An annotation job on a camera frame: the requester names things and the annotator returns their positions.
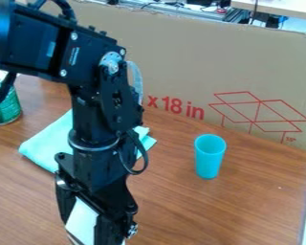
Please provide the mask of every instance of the table surface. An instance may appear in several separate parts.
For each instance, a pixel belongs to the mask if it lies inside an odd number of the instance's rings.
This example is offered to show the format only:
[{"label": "table surface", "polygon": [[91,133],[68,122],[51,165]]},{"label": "table surface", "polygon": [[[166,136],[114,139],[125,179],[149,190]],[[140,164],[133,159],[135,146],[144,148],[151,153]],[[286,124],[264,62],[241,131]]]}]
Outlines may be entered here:
[{"label": "table surface", "polygon": [[[0,245],[69,244],[55,202],[54,177],[22,157],[18,146],[70,108],[62,84],[20,77],[23,116],[0,126]],[[147,109],[144,120],[158,144],[150,167],[130,177],[140,211],[139,233],[127,244],[299,243],[306,216],[306,152]],[[226,139],[220,176],[194,173],[193,140]]]},{"label": "table surface", "polygon": [[[254,10],[256,0],[231,0],[237,9]],[[306,19],[306,0],[258,0],[258,11]]]}]

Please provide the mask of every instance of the green can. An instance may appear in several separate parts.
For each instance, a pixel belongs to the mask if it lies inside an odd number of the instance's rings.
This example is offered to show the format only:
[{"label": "green can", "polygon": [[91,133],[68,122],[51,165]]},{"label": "green can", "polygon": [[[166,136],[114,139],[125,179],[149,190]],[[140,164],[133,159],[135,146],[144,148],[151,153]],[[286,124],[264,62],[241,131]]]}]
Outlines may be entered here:
[{"label": "green can", "polygon": [[[0,87],[6,72],[0,71]],[[12,123],[21,115],[21,106],[14,87],[12,87],[5,100],[0,104],[0,125]]]}]

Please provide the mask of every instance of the teal cloth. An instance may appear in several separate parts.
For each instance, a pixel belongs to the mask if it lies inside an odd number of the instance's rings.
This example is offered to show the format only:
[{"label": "teal cloth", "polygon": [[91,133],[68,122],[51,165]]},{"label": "teal cloth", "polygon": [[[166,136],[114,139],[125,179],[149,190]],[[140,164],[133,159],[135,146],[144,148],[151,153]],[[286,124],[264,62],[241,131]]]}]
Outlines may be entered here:
[{"label": "teal cloth", "polygon": [[[55,155],[58,152],[73,154],[68,144],[68,134],[73,126],[72,111],[68,111],[57,121],[50,124],[44,130],[21,144],[19,152],[32,160],[37,165],[50,172],[58,170]],[[140,134],[140,140],[146,150],[151,148],[157,141],[148,136],[149,128],[138,126],[134,129]]]}]

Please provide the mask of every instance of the plastic cup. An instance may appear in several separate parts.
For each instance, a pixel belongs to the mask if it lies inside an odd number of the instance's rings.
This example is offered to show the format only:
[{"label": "plastic cup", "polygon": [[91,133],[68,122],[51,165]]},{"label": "plastic cup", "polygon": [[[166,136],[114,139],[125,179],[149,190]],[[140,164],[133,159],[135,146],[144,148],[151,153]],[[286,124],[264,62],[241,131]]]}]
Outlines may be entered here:
[{"label": "plastic cup", "polygon": [[224,139],[214,134],[203,134],[196,138],[194,147],[196,174],[204,179],[217,177],[227,149]]}]

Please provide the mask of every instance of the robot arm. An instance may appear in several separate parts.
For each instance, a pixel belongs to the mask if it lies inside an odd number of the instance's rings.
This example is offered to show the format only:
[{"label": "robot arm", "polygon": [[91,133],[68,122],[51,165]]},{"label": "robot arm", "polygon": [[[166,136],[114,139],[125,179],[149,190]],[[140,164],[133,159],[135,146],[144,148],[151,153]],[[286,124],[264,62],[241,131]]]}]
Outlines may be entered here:
[{"label": "robot arm", "polygon": [[[74,120],[68,141],[74,154],[55,156],[61,218],[66,224],[81,200],[99,213],[91,244],[120,245],[137,231],[133,216],[138,206],[126,179],[148,164],[133,130],[142,125],[139,94],[128,84],[125,49],[106,32],[79,27],[66,1],[54,2],[64,15],[38,11],[44,0],[28,7],[0,0],[0,70],[10,72],[0,100],[16,73],[67,84]],[[142,170],[133,169],[138,150],[144,158]],[[71,237],[81,242],[76,234]]]}]

